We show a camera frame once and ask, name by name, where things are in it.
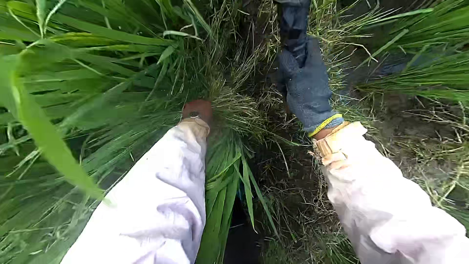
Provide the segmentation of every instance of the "rice seedling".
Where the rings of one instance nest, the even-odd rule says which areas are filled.
[[[371,20],[363,28],[364,30],[383,23],[392,23],[394,26],[389,31],[389,39],[384,39],[381,42],[385,44],[381,47],[375,45],[374,48],[377,50],[360,66],[382,52],[397,48],[406,53],[415,49],[421,50],[424,47],[455,45],[465,42],[469,37],[468,15],[467,1],[446,0],[432,8],[418,9]]]
[[[237,94],[242,78],[228,87],[211,64],[218,32],[194,3],[3,0],[0,9],[2,263],[58,263],[103,194],[200,97],[213,99],[220,128],[206,159],[214,228],[199,258],[222,262],[238,186],[253,184],[262,200],[242,136],[262,138],[263,120]]]
[[[469,69],[469,52],[457,48],[453,52],[441,52],[437,49],[433,49],[433,52],[417,53],[402,72],[372,79],[357,88],[368,92],[405,93],[467,103],[469,79],[466,72]]]

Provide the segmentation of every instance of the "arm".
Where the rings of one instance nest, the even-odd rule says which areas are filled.
[[[362,264],[468,263],[469,239],[456,219],[365,140],[329,104],[331,91],[319,45],[309,40],[305,66],[287,50],[279,56],[287,102],[318,139],[328,196]]]
[[[111,204],[96,208],[61,263],[194,263],[208,132],[198,118],[171,128],[106,195]]]
[[[362,264],[467,263],[464,226],[433,207],[365,133],[345,122],[317,141],[328,197]]]

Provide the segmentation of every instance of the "person's right arm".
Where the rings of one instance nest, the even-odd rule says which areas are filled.
[[[345,122],[317,141],[328,197],[362,264],[469,263],[466,229]]]
[[[309,38],[299,67],[286,49],[279,55],[279,89],[287,90],[290,110],[316,139],[329,182],[328,196],[362,264],[469,263],[465,228],[402,176],[329,103],[331,90],[319,43]]]

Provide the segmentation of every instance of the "blue glove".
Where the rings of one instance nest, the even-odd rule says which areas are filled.
[[[278,60],[278,88],[287,94],[290,110],[303,123],[309,136],[344,121],[342,115],[333,111],[329,103],[332,92],[317,39],[308,37],[303,67],[299,67],[297,59],[286,49],[282,50]]]

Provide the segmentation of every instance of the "grass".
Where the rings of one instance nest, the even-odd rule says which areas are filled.
[[[239,185],[250,212],[252,193],[262,200],[242,140],[262,139],[263,118],[238,94],[245,72],[227,85],[217,65],[229,57],[218,26],[237,19],[219,6],[206,22],[190,0],[0,2],[2,263],[58,263],[103,193],[200,97],[220,140],[197,261],[222,262]]]
[[[465,168],[469,139],[465,116],[469,80],[465,72],[469,25],[464,17],[468,10],[466,1],[448,0],[434,5],[431,12],[396,19],[392,33],[403,30],[406,33],[394,37],[394,41],[385,44],[386,48],[373,54],[386,52],[375,70],[386,64],[389,54],[401,51],[406,53],[406,64],[394,74],[377,75],[357,86],[365,96],[378,97],[385,103],[389,93],[406,94],[408,100],[418,102],[419,106],[404,109],[399,116],[413,120],[417,127],[426,123],[423,126],[431,131],[424,129],[417,135],[400,133],[392,138],[399,151],[405,153],[405,159],[410,160],[402,166],[404,174],[427,191],[435,206],[445,209],[466,228],[469,175]]]
[[[396,150],[405,153],[404,174],[467,226],[467,52],[459,43],[467,26],[456,16],[465,2],[347,15],[358,3],[311,3],[309,34],[321,40],[333,107],[361,121],[385,155],[399,162]],[[216,125],[197,262],[222,263],[238,195],[266,236],[264,262],[358,263],[318,161],[307,154],[312,142],[269,78],[280,46],[276,6],[256,4],[0,0],[0,262],[58,263],[102,194],[177,124],[184,103],[208,98]],[[404,28],[394,28],[394,41],[363,44],[370,27],[393,24],[408,31],[396,38]],[[363,51],[381,63],[382,54],[402,50],[404,72],[349,91],[354,56]],[[402,115],[437,132],[381,137],[385,124],[375,120],[391,108],[381,97],[388,91],[418,95],[411,98],[422,107]]]

